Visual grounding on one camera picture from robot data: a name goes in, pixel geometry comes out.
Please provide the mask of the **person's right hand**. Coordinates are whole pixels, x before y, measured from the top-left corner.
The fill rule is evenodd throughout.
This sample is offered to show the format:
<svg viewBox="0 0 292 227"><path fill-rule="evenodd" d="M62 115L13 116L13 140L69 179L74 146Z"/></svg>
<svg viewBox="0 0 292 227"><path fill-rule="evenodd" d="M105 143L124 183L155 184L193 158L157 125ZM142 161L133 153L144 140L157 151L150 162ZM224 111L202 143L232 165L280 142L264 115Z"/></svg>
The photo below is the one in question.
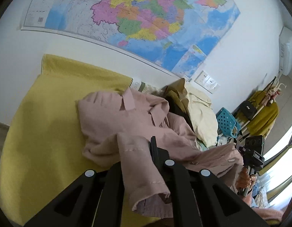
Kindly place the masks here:
<svg viewBox="0 0 292 227"><path fill-rule="evenodd" d="M256 180L257 180L257 176L255 174L249 175L248 169L243 167L236 180L236 184L235 184L236 189L238 191L241 191L243 189L250 190L254 186Z"/></svg>

